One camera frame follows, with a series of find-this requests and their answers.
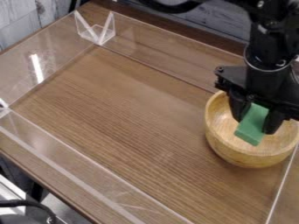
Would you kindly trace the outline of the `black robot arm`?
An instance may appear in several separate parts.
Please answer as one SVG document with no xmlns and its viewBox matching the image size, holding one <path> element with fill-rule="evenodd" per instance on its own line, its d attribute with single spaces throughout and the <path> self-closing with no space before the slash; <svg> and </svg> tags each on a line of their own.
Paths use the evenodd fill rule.
<svg viewBox="0 0 299 224">
<path fill-rule="evenodd" d="M 220 66 L 215 87 L 228 96 L 232 117 L 241 121 L 249 106 L 268 109 L 261 131 L 272 135 L 284 121 L 299 121 L 299 0 L 220 0 L 248 15 L 244 66 Z"/>
</svg>

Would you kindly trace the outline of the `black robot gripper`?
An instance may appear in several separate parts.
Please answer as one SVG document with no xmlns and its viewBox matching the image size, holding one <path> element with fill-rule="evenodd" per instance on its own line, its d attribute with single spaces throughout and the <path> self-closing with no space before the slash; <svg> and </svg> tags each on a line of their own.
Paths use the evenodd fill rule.
<svg viewBox="0 0 299 224">
<path fill-rule="evenodd" d="M 299 121 L 299 76 L 291 66 L 279 71 L 245 66 L 219 66 L 215 87 L 228 96 L 233 119 L 240 122 L 251 102 L 269 109 L 263 132 L 273 135 L 284 121 Z"/>
</svg>

